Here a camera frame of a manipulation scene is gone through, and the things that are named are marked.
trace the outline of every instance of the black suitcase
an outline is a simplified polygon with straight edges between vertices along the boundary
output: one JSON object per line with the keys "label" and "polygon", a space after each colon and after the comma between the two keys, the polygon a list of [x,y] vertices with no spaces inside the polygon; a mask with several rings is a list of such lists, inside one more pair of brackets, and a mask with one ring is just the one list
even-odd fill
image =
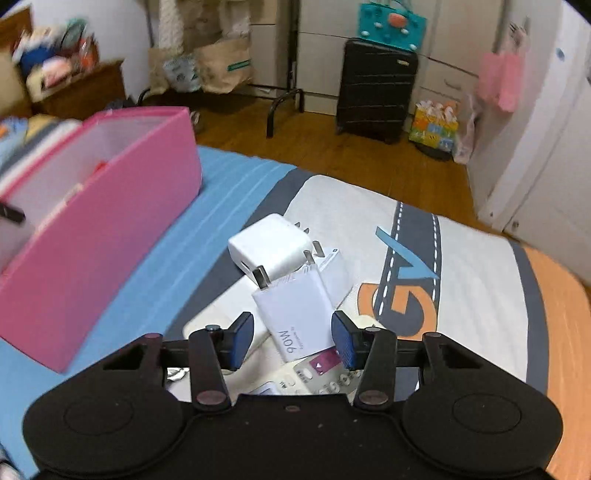
{"label": "black suitcase", "polygon": [[343,130],[397,141],[408,113],[418,70],[418,55],[351,38],[337,107],[337,133]]}

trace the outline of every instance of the blue bedsheet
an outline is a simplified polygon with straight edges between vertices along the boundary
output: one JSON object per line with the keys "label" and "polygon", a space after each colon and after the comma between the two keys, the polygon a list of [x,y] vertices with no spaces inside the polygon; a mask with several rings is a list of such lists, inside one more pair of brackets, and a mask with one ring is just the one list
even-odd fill
{"label": "blue bedsheet", "polygon": [[17,468],[37,467],[22,418],[40,395],[146,332],[164,333],[252,212],[294,167],[199,147],[203,188],[106,309],[65,374],[0,339],[0,443]]}

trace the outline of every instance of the blue arrow graphic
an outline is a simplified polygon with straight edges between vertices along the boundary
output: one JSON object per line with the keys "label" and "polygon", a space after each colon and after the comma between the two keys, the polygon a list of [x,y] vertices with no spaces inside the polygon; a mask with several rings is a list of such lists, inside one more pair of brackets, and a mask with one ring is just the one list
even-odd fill
{"label": "blue arrow graphic", "polygon": [[380,227],[375,231],[378,238],[394,250],[398,255],[405,259],[412,267],[400,267],[398,270],[398,278],[400,280],[419,280],[422,278],[436,278],[439,276],[431,270],[425,262],[411,252],[405,246],[399,244],[394,238],[389,236]]}

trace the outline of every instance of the bed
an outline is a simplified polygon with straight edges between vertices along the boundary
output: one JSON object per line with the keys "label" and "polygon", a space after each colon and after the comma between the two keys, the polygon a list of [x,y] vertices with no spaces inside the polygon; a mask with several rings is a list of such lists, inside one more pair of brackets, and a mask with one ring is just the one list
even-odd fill
{"label": "bed", "polygon": [[[546,393],[565,425],[549,471],[589,479],[591,315],[583,287],[566,270],[531,248],[335,179],[206,147],[199,155],[199,197],[129,278],[64,374],[0,342],[0,440],[27,476],[36,471],[21,436],[27,407],[145,332],[183,338],[186,324],[241,281],[228,238],[279,213],[341,249],[355,280],[341,305],[346,313],[374,317],[403,338],[438,330]],[[417,262],[405,260],[398,245],[428,271],[400,279],[400,269]],[[251,379],[264,380],[280,364],[273,348],[266,340],[244,375],[255,371]],[[408,396],[416,377],[400,378],[398,394]],[[249,383],[229,379],[233,396]]]}

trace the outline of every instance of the pink bag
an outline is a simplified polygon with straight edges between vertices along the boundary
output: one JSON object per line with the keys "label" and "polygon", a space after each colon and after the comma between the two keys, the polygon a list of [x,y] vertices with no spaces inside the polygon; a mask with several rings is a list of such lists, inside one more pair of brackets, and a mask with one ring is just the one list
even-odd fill
{"label": "pink bag", "polygon": [[482,59],[476,93],[504,112],[513,113],[519,105],[526,40],[527,34],[518,28],[507,36],[499,54],[486,53]]}

